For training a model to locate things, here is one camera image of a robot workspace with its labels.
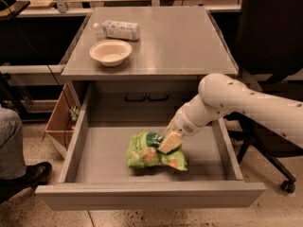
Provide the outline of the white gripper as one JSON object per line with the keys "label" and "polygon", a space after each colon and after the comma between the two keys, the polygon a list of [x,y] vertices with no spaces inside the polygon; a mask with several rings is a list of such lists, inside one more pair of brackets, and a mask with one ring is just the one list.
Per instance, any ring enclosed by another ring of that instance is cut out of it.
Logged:
{"label": "white gripper", "polygon": [[183,135],[191,136],[198,132],[199,127],[193,124],[184,108],[180,108],[171,119],[164,130],[166,135],[158,150],[162,153],[169,153],[183,143]]}

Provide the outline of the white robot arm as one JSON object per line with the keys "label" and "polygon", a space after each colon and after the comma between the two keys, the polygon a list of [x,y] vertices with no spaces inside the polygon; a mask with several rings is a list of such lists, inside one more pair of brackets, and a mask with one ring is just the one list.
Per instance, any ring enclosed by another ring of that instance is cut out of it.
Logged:
{"label": "white robot arm", "polygon": [[303,148],[303,107],[300,101],[267,95],[223,74],[209,74],[200,81],[198,94],[171,119],[158,148],[167,154],[186,136],[231,113],[242,114]]}

